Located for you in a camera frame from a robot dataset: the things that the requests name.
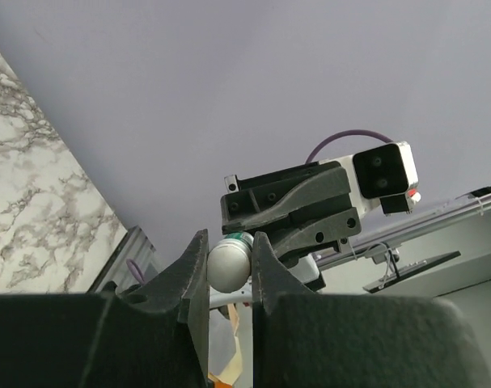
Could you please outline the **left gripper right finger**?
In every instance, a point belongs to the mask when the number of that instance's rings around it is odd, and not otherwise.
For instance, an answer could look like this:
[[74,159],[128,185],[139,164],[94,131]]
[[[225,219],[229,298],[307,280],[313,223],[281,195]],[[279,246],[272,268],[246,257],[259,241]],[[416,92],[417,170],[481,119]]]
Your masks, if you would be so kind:
[[489,387],[452,303],[286,292],[252,303],[256,387]]

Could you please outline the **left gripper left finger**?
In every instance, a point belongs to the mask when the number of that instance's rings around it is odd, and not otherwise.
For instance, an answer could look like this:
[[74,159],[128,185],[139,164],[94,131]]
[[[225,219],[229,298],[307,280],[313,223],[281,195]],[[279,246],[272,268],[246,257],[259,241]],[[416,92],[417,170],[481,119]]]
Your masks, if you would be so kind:
[[123,293],[0,294],[0,387],[205,387],[209,238]]

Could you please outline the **brown paper envelope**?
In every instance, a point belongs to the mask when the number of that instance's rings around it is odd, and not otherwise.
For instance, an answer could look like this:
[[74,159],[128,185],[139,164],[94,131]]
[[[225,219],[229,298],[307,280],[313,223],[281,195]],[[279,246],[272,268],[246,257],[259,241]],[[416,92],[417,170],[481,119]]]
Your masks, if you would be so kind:
[[235,306],[212,310],[209,324],[209,378],[216,387],[232,387],[243,372]]

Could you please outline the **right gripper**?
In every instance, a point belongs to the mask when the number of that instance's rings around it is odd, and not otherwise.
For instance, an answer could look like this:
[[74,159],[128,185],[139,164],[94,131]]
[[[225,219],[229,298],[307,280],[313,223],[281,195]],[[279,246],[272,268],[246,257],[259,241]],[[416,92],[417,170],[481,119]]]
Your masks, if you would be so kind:
[[230,175],[225,183],[222,233],[269,233],[275,256],[287,267],[316,251],[337,248],[341,240],[362,230],[349,198],[346,169],[337,160],[248,179]]

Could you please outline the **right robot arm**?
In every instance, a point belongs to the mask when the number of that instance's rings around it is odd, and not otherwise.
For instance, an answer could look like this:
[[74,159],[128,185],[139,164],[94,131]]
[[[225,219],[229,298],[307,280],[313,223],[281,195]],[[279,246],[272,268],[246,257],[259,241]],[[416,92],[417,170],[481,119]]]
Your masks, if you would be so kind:
[[361,230],[361,206],[346,161],[310,162],[248,179],[226,178],[222,240],[210,250],[212,307],[248,289],[254,305],[286,292],[313,293],[322,276],[312,255]]

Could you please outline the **green white glue stick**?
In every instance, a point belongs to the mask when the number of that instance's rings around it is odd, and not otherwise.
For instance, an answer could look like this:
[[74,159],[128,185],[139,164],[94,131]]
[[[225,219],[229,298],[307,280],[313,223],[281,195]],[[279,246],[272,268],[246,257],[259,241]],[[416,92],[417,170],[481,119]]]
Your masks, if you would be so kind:
[[207,259],[207,279],[220,293],[241,289],[251,274],[254,238],[247,232],[226,235],[210,251]]

